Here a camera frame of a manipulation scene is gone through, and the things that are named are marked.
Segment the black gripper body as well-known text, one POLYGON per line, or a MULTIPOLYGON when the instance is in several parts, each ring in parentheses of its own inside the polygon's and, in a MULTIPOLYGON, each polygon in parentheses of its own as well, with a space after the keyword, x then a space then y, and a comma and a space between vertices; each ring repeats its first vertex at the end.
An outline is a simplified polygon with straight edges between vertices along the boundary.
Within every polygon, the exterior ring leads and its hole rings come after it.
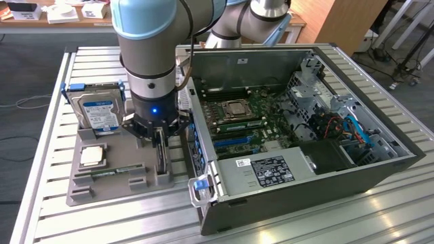
POLYGON ((178 94, 173 90, 161 98, 152 99, 141 97, 131 92, 135 109, 134 120, 145 127, 169 128, 170 124, 178 119, 178 94))

